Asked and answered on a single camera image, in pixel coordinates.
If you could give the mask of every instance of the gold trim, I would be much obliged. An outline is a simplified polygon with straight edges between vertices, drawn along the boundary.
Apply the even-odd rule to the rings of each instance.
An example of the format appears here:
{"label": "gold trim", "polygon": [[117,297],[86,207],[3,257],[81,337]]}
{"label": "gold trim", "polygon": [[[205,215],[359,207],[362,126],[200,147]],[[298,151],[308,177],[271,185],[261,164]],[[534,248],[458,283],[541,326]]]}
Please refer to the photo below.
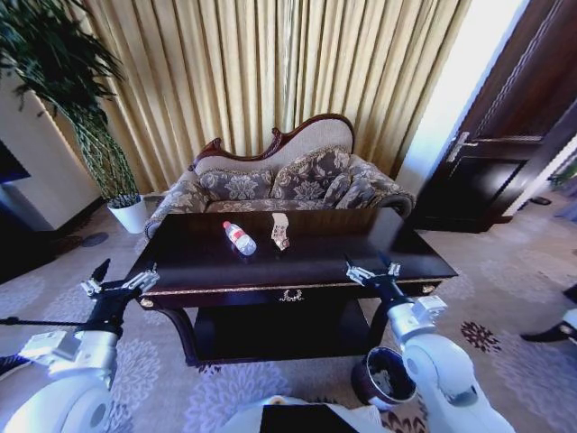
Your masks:
{"label": "gold trim", "polygon": [[297,289],[297,294],[295,296],[290,296],[289,291],[289,289],[285,290],[284,296],[279,298],[280,302],[296,302],[298,300],[305,300],[303,298],[303,291],[301,289]]}
{"label": "gold trim", "polygon": [[[446,278],[423,278],[414,280],[399,280],[397,284],[410,284],[414,282],[442,282]],[[356,282],[332,282],[322,284],[299,284],[294,286],[251,286],[235,287],[227,289],[196,289],[196,290],[167,290],[167,291],[147,291],[146,296],[167,296],[167,295],[187,295],[204,293],[228,293],[233,291],[259,291],[259,290],[290,290],[290,289],[316,289],[322,287],[352,287],[358,286]]]}
{"label": "gold trim", "polygon": [[423,293],[431,293],[436,287],[433,284],[423,284]]}
{"label": "gold trim", "polygon": [[149,309],[151,307],[154,307],[154,302],[152,302],[150,299],[141,299],[141,305],[143,307],[145,307],[146,309]]}
{"label": "gold trim", "polygon": [[563,332],[564,334],[567,334],[567,335],[569,335],[569,334],[571,334],[571,333],[573,332],[572,329],[571,329],[571,327],[568,327],[567,325],[561,325],[561,326],[559,326],[559,330],[560,330],[561,332]]}

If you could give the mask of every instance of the lower shelf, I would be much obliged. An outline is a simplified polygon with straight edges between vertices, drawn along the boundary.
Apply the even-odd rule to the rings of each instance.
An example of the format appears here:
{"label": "lower shelf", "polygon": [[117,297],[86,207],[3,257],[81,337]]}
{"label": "lower shelf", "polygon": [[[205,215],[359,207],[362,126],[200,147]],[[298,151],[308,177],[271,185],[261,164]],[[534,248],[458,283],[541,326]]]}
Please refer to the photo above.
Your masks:
{"label": "lower shelf", "polygon": [[369,326],[357,300],[209,307],[194,325],[200,363],[365,355]]}

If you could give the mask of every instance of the red bottle label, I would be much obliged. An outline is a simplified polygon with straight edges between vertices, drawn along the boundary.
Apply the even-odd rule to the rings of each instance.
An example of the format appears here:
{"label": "red bottle label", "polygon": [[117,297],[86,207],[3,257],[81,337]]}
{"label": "red bottle label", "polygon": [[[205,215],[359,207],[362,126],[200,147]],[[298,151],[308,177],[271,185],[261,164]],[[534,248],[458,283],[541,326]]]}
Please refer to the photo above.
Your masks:
{"label": "red bottle label", "polygon": [[233,242],[238,241],[244,235],[244,231],[239,228],[238,230],[233,230],[230,234],[231,240]]}

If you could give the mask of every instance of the plastic water bottle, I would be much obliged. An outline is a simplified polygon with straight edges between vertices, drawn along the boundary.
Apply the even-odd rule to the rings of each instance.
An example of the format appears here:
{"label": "plastic water bottle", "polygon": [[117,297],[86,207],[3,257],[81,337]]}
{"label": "plastic water bottle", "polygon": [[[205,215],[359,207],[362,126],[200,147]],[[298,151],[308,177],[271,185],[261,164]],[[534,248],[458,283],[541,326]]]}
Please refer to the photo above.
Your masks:
{"label": "plastic water bottle", "polygon": [[224,221],[223,227],[226,235],[238,251],[244,255],[251,255],[256,251],[256,243],[239,226],[231,224],[230,221]]}

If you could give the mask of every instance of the table leg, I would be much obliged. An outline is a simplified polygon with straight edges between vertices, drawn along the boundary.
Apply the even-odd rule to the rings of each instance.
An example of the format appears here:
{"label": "table leg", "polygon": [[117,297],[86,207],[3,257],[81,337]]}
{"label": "table leg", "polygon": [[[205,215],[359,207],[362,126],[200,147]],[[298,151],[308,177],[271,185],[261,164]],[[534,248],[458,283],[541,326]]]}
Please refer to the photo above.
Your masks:
{"label": "table leg", "polygon": [[187,365],[190,367],[198,365],[197,338],[187,312],[184,309],[158,309],[157,311],[169,318],[177,329]]}
{"label": "table leg", "polygon": [[377,307],[377,311],[375,311],[375,315],[372,317],[371,329],[369,330],[367,341],[369,350],[380,345],[382,335],[385,333],[385,327],[387,327],[388,322],[389,317],[387,316],[387,311],[385,310],[385,304],[384,302],[381,302]]}

